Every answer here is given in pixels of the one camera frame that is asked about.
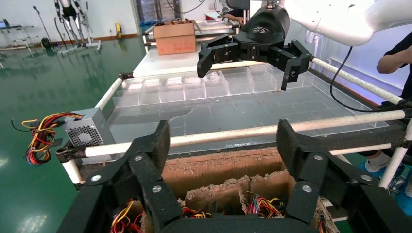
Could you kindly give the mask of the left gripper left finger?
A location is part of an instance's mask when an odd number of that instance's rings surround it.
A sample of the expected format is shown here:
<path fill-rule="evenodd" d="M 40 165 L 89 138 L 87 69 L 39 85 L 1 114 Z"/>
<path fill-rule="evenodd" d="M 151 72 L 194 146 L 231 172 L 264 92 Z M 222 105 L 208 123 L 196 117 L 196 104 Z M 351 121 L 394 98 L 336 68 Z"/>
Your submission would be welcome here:
<path fill-rule="evenodd" d="M 107 230 L 113 209 L 132 197 L 142 203 L 155 233 L 179 219 L 181 208 L 162 178 L 169 148 L 170 127 L 161 120 L 154 133 L 134 139 L 121 158 L 97 171 L 100 179 L 86 184 L 94 198 L 86 211 L 92 223 L 100 221 Z"/>

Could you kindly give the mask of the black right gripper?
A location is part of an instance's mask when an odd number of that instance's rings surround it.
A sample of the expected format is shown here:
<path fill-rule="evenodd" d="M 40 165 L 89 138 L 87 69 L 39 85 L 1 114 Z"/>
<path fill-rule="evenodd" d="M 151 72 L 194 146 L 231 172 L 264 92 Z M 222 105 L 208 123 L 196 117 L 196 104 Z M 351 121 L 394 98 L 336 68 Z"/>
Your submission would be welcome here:
<path fill-rule="evenodd" d="M 308 70 L 312 57 L 298 40 L 284 45 L 289 27 L 290 17 L 284 7 L 278 4 L 261 7 L 233 38 L 224 34 L 201 44 L 198 77 L 203 78 L 213 64 L 238 58 L 270 62 L 284 73 L 281 90 L 285 91 L 288 83 L 296 82 Z"/>

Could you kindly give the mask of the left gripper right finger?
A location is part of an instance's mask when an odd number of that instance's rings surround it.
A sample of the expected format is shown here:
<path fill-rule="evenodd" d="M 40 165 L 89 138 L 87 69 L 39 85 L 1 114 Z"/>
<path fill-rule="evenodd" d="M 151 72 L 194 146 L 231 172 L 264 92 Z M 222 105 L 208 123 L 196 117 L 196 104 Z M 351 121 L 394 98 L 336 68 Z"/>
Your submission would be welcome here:
<path fill-rule="evenodd" d="M 284 119 L 278 123 L 277 148 L 296 181 L 286 207 L 288 216 L 310 224 L 319 196 L 349 212 L 349 220 L 379 220 L 380 188 L 376 178 L 333 156 L 319 139 L 295 132 Z"/>

